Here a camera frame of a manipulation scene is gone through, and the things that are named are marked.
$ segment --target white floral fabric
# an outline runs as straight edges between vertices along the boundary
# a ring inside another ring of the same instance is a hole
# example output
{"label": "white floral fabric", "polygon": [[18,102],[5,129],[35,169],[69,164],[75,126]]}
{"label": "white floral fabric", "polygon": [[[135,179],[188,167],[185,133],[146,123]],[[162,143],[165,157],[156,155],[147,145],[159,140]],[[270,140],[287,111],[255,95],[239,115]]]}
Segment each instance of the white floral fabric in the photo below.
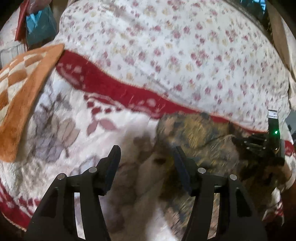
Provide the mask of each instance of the white floral fabric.
{"label": "white floral fabric", "polygon": [[289,114],[289,71],[267,38],[223,1],[79,1],[55,42],[114,78],[174,102],[267,129]]}

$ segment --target orange towel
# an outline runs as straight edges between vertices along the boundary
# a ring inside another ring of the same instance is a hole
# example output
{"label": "orange towel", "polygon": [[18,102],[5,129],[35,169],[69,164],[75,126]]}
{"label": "orange towel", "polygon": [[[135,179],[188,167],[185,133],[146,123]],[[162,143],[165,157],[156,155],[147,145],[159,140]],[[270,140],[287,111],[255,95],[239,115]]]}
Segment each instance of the orange towel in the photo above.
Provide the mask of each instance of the orange towel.
{"label": "orange towel", "polygon": [[14,162],[28,114],[64,44],[28,51],[0,71],[0,160]]}

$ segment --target plastic bag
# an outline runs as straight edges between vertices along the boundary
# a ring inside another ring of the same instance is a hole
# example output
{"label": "plastic bag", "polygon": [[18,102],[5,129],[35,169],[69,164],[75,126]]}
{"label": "plastic bag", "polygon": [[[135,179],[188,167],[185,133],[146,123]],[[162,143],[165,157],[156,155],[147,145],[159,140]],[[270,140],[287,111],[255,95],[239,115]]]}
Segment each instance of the plastic bag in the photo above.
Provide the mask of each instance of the plastic bag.
{"label": "plastic bag", "polygon": [[27,16],[26,26],[29,47],[45,39],[54,38],[57,34],[57,23],[49,5],[37,13]]}
{"label": "plastic bag", "polygon": [[32,14],[46,8],[48,4],[50,4],[52,0],[30,0],[29,6],[27,8],[27,13]]}

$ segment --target fleece blanket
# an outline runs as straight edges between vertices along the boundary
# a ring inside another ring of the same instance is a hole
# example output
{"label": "fleece blanket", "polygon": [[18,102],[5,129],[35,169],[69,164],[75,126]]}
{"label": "fleece blanket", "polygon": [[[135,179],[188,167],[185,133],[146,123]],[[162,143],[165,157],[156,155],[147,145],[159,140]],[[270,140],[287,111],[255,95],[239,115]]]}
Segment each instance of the fleece blanket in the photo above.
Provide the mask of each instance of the fleece blanket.
{"label": "fleece blanket", "polygon": [[0,159],[16,159],[18,144],[35,98],[55,66],[64,45],[17,56],[0,71]]}
{"label": "fleece blanket", "polygon": [[[289,138],[290,73],[223,1],[78,1],[63,13],[56,43],[69,51],[29,114],[15,162],[0,162],[0,209],[23,229],[59,173],[79,174],[119,145],[117,177],[101,198],[112,239],[175,240],[158,199],[166,168],[153,149],[163,114],[203,110],[266,131],[275,109]],[[79,205],[76,195],[83,237]]]}

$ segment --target red and white blanket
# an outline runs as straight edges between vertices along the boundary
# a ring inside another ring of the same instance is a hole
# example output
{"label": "red and white blanket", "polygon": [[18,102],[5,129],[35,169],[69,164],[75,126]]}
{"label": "red and white blanket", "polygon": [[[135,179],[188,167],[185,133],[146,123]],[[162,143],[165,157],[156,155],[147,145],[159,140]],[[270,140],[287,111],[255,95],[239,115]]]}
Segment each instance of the red and white blanket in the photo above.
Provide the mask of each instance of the red and white blanket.
{"label": "red and white blanket", "polygon": [[[0,162],[0,210],[24,229],[59,173],[79,174],[119,145],[132,178],[123,188],[130,195],[101,200],[112,239],[175,239],[157,201],[163,169],[151,161],[156,154],[139,161],[164,113],[206,111],[266,131],[273,109],[290,140],[291,74],[257,27],[223,1],[82,0],[59,28],[53,43],[69,51],[40,93],[16,162]],[[83,237],[78,196],[76,207]]]}

